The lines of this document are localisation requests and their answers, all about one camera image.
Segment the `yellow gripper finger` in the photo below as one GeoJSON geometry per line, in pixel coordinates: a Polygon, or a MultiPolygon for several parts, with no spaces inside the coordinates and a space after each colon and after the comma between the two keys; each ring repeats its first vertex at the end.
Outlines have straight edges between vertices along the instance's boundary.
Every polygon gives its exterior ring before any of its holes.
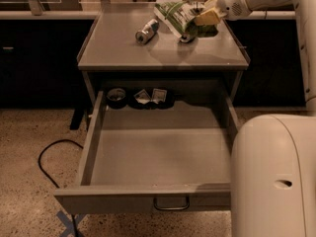
{"type": "Polygon", "coordinates": [[[221,19],[226,16],[220,10],[210,9],[208,11],[202,12],[198,16],[195,17],[195,24],[197,26],[211,26],[219,24],[221,19]]]}
{"type": "Polygon", "coordinates": [[[206,9],[210,9],[210,8],[212,8],[212,7],[214,7],[214,6],[216,5],[217,1],[218,1],[218,0],[206,0],[206,1],[204,2],[204,7],[205,7],[206,9]]]}

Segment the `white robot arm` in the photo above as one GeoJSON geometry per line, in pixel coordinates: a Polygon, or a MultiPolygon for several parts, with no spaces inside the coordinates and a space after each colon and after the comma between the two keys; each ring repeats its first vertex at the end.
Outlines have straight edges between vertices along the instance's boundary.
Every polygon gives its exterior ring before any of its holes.
{"type": "Polygon", "coordinates": [[[211,0],[217,16],[294,7],[304,86],[304,116],[248,120],[231,155],[232,237],[316,237],[316,0],[211,0]]]}

